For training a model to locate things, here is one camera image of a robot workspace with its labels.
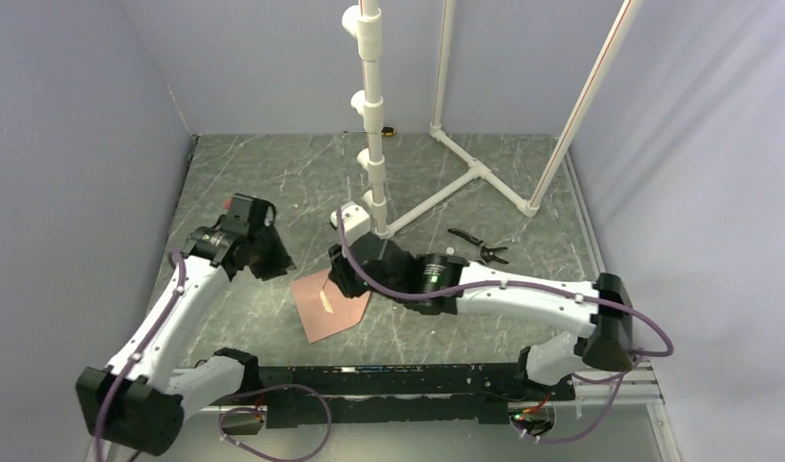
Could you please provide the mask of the cream paper letter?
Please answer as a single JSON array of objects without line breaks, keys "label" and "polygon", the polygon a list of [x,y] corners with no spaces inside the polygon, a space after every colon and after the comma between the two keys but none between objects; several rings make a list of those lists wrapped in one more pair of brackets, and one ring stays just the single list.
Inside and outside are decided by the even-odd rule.
[{"label": "cream paper letter", "polygon": [[322,303],[322,307],[325,310],[325,312],[329,313],[329,314],[333,314],[334,313],[333,306],[330,303],[329,298],[327,297],[327,295],[326,295],[326,293],[324,291],[321,291],[319,293],[319,299],[320,299],[320,301]]}]

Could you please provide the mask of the pink brown envelope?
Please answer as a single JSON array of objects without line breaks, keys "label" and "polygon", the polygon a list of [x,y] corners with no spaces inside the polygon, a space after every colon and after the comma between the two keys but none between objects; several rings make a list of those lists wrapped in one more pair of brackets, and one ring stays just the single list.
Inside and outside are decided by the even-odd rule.
[{"label": "pink brown envelope", "polygon": [[327,269],[291,282],[290,289],[308,343],[313,344],[357,325],[370,293],[346,297]]}]

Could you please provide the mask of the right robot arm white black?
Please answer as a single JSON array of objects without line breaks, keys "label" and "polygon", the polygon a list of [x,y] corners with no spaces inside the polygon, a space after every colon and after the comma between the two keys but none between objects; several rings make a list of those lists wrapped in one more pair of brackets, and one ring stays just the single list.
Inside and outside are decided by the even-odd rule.
[{"label": "right robot arm white black", "polygon": [[374,292],[425,316],[493,315],[558,329],[551,340],[519,354],[515,386],[527,399],[586,367],[634,367],[630,298],[622,280],[553,281],[508,273],[439,253],[414,256],[392,241],[365,234],[328,250],[329,279],[343,296]]}]

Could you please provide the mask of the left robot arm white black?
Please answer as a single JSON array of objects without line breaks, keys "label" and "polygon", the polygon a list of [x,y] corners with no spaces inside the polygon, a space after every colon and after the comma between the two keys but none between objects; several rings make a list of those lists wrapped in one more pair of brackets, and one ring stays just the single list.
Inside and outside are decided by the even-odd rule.
[{"label": "left robot arm white black", "polygon": [[106,442],[135,455],[162,455],[202,408],[225,397],[246,404],[259,395],[258,357],[232,347],[189,372],[175,370],[190,334],[239,272],[267,281],[293,269],[275,216],[267,200],[230,197],[213,225],[196,228],[170,252],[174,272],[134,335],[104,367],[80,374],[75,390],[95,460],[105,460]]}]

